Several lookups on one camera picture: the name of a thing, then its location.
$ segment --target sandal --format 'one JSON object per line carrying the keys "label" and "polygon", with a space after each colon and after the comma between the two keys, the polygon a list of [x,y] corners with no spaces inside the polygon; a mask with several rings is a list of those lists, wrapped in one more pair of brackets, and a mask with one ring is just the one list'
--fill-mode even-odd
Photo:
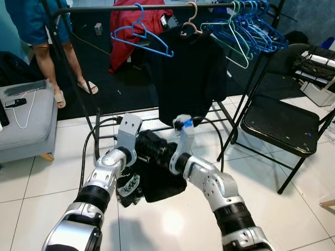
{"label": "sandal", "polygon": [[53,95],[56,102],[57,102],[57,106],[58,106],[58,109],[62,109],[66,106],[66,102],[65,102],[65,98],[64,98],[64,93],[63,91],[61,90],[61,93],[57,93],[55,95]]}
{"label": "sandal", "polygon": [[[96,93],[99,91],[98,87],[97,87],[95,84],[93,84],[91,81],[88,81],[88,84],[90,85],[91,90],[92,90],[94,87],[96,88],[95,91],[92,91],[92,94],[96,94]],[[88,94],[90,94],[90,90],[88,90],[88,88],[87,88],[87,84],[86,84],[86,83],[85,83],[84,85],[81,85],[81,84],[77,83],[77,86],[79,86],[81,89],[83,89],[83,90],[86,91]]]}

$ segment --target red jacket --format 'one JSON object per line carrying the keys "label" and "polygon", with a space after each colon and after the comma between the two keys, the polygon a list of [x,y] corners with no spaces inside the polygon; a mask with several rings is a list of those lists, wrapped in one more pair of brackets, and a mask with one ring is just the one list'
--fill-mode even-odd
{"label": "red jacket", "polygon": [[[160,4],[164,5],[164,0],[118,0],[114,6],[119,5],[134,5],[139,3],[141,5],[153,5]],[[159,34],[163,32],[162,24],[160,18],[165,14],[166,16],[172,16],[173,12],[170,9],[158,9],[158,10],[145,10],[144,18],[141,22],[145,25],[146,29],[154,34]],[[131,26],[135,21],[141,17],[142,12],[138,10],[127,10],[121,12],[112,12],[110,16],[110,32],[114,31],[123,26]],[[143,27],[137,25],[134,28],[136,34],[143,34]],[[132,43],[138,43],[140,41],[139,37],[131,34],[131,29],[124,29],[117,32],[117,37],[122,40],[127,40]],[[116,41],[111,39],[113,44],[113,50],[110,55],[110,69],[109,72],[115,73],[115,71],[124,63],[127,58],[132,54],[135,46],[123,43],[121,41]]]}

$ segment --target gray sofa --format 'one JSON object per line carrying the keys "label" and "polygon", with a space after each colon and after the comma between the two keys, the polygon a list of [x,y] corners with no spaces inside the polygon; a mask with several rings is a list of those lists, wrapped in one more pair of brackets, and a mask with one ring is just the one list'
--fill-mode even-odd
{"label": "gray sofa", "polygon": [[[58,109],[53,98],[52,84],[47,80],[33,83],[33,86],[43,85],[45,88],[36,90],[27,128],[21,129],[15,121],[13,111],[6,110],[10,124],[0,132],[0,163],[37,155],[48,161],[53,161],[52,153],[54,151]],[[32,83],[1,87],[0,99],[3,105],[9,100],[22,96],[22,94],[9,96],[9,88],[18,87],[17,92],[19,88],[24,90],[27,86],[32,86]],[[26,124],[34,92],[34,90],[27,92],[24,96],[27,103],[15,108],[17,120],[22,127]]]}

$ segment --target shorts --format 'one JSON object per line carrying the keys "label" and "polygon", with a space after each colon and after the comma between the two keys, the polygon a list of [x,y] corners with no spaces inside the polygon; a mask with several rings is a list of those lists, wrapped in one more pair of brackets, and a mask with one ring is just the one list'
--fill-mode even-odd
{"label": "shorts", "polygon": [[[60,0],[60,2],[63,7],[67,7],[66,0]],[[46,27],[49,26],[49,20],[44,11],[42,0],[5,0],[5,4],[7,12],[24,42],[32,45],[48,42]],[[48,1],[48,6],[52,14],[58,9],[55,0]],[[69,16],[66,19],[72,31]],[[58,26],[58,35],[62,43],[70,40],[62,18],[60,18]]]}

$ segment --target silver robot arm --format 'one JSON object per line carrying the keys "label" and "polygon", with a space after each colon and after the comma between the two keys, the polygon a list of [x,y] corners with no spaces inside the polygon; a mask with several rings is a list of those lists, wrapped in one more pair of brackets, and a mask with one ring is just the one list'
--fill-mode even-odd
{"label": "silver robot arm", "polygon": [[121,171],[136,161],[135,142],[142,119],[125,114],[115,148],[97,160],[77,198],[48,235],[42,251],[99,251],[110,198]]}
{"label": "silver robot arm", "polygon": [[[104,213],[120,172],[136,161],[135,142],[141,123],[139,117],[125,114],[116,147],[98,159],[96,169],[50,232],[42,251],[100,250]],[[203,192],[221,230],[224,251],[274,250],[262,229],[255,226],[234,179],[212,163],[190,155],[194,139],[191,117],[178,116],[174,126],[181,140],[170,159],[169,170],[183,174],[185,180]]]}
{"label": "silver robot arm", "polygon": [[191,116],[179,115],[173,124],[181,142],[169,169],[174,174],[183,174],[185,180],[203,192],[221,230],[224,251],[274,251],[262,229],[255,226],[233,177],[220,172],[213,163],[190,155],[194,139]]}

